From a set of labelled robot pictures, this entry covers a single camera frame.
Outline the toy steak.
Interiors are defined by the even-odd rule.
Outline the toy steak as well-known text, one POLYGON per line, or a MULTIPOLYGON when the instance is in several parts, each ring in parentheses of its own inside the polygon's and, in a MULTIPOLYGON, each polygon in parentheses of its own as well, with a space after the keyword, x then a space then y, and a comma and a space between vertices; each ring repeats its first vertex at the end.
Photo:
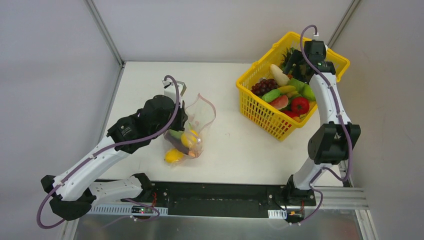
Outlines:
POLYGON ((164 134, 164 138, 170 142, 174 148, 191 158, 198 158, 203 151, 203 141, 200 137, 199 143, 193 148, 185 147, 180 139, 173 138, 168 131, 164 134))

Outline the yellow toy lemon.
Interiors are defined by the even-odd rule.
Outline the yellow toy lemon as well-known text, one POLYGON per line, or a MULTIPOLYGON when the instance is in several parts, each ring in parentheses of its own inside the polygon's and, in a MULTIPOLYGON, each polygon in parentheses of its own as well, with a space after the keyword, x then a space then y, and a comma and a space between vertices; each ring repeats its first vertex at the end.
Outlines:
POLYGON ((193 129, 182 133, 180 140, 187 148, 194 148, 200 142, 198 133, 193 129))
POLYGON ((172 163, 179 162, 183 158, 184 158, 184 154, 182 152, 180 152, 176 148, 172 148, 166 152, 164 156, 164 161, 169 164, 172 164, 172 163))

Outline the clear zip top bag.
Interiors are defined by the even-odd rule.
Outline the clear zip top bag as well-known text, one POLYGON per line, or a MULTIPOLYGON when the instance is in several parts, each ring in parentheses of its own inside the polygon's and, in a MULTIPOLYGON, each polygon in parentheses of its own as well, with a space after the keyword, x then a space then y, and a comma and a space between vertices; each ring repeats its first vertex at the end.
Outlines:
MULTIPOLYGON (((217 116, 217 110, 211 101, 203 97, 201 94, 198 94, 194 103, 185 107, 185 113, 188 115, 188 120, 185 123, 184 131, 195 130, 198 133, 198 136, 202 139, 202 153, 203 153, 205 149, 205 145, 206 145, 205 141, 208 136, 209 129, 212 126, 217 116)), ((174 147, 172 146, 172 144, 169 141, 167 142, 171 146, 170 149, 173 149, 174 147)), ((178 162, 175 162, 175 163, 166 162, 166 163, 169 165, 177 165, 185 160, 193 160, 196 158, 184 155, 183 159, 178 162)))

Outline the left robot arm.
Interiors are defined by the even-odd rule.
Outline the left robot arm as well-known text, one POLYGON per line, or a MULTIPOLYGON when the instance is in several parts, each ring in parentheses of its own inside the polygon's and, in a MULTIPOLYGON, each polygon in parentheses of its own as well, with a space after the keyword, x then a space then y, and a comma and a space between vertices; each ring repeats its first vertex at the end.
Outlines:
POLYGON ((120 118, 95 148, 74 166, 60 175, 46 175, 41 179, 47 193, 43 202, 49 203, 55 215, 72 221, 106 202, 149 201, 153 185, 145 173, 106 182, 98 178, 167 130, 183 130, 188 119, 184 107, 179 94, 174 98, 156 95, 136 113, 120 118))

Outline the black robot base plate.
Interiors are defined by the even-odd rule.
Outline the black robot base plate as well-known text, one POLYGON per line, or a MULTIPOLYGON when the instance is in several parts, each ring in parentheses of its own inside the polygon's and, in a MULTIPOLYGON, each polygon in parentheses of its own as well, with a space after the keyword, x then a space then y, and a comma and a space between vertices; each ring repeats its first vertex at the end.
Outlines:
POLYGON ((316 206, 314 192, 298 190, 291 179, 287 185, 152 181, 133 201, 155 201, 172 216, 255 219, 268 217, 270 210, 316 206))

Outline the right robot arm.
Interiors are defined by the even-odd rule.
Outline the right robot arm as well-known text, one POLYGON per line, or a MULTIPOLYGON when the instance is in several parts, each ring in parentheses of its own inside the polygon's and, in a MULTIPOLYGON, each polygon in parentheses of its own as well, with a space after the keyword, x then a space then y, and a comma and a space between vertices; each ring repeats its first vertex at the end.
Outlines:
POLYGON ((326 61, 327 49, 323 41, 305 41, 300 47, 299 65, 306 67, 307 85, 311 87, 320 115, 320 127, 307 145, 308 158, 291 175, 282 188, 282 197, 290 205, 313 196, 315 182, 331 167, 349 160, 361 134, 343 107, 334 64, 326 61))

